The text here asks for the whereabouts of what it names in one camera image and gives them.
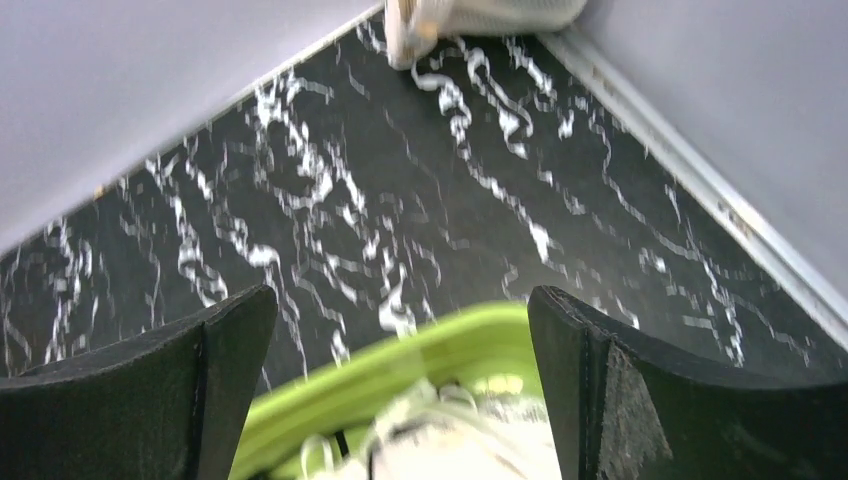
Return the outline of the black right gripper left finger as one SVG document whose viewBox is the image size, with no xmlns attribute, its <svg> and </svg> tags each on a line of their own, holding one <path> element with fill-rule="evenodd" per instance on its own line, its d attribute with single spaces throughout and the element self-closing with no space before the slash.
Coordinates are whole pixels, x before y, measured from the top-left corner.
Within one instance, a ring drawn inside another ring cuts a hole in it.
<svg viewBox="0 0 848 480">
<path fill-rule="evenodd" d="M 1 383 L 5 479 L 225 479 L 277 316 L 255 286 Z"/>
</svg>

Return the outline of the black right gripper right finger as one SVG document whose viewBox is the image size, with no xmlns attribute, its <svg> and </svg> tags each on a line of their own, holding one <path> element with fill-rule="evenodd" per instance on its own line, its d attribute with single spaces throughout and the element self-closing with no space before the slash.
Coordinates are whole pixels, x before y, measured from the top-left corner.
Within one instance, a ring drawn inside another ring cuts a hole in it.
<svg viewBox="0 0 848 480">
<path fill-rule="evenodd" d="M 529 328 L 566 479 L 843 479 L 847 379 L 690 353 L 538 286 Z"/>
</svg>

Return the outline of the white mesh laundry bag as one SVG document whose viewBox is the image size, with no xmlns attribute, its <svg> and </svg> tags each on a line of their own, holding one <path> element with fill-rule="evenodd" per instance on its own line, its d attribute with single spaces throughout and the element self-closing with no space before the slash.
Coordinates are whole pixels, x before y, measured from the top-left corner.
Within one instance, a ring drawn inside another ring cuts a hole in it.
<svg viewBox="0 0 848 480">
<path fill-rule="evenodd" d="M 384 3 L 388 63 L 409 70 L 447 37 L 559 31 L 586 5 L 586 0 L 389 0 Z"/>
</svg>

